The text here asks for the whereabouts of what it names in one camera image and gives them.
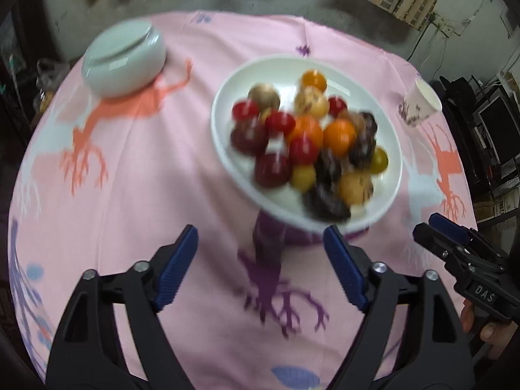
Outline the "person right hand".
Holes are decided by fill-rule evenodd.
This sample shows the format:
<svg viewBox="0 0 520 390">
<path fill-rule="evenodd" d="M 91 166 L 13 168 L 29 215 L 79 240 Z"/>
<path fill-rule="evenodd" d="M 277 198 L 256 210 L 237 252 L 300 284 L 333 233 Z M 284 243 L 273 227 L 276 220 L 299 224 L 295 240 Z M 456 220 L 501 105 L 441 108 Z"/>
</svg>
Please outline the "person right hand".
<svg viewBox="0 0 520 390">
<path fill-rule="evenodd" d="M 463 310 L 460 314 L 460 319 L 463 326 L 463 331 L 469 333 L 473 327 L 473 322 L 475 318 L 473 303 L 466 299 L 463 301 Z M 497 360 L 501 353 L 504 352 L 504 349 L 509 344 L 509 341 L 515 334 L 518 325 L 515 322 L 510 322 L 509 324 L 497 324 L 497 323 L 488 323 L 484 328 L 480 331 L 480 339 L 487 344 L 490 344 L 490 350 L 488 352 L 488 357 L 493 360 Z"/>
</svg>

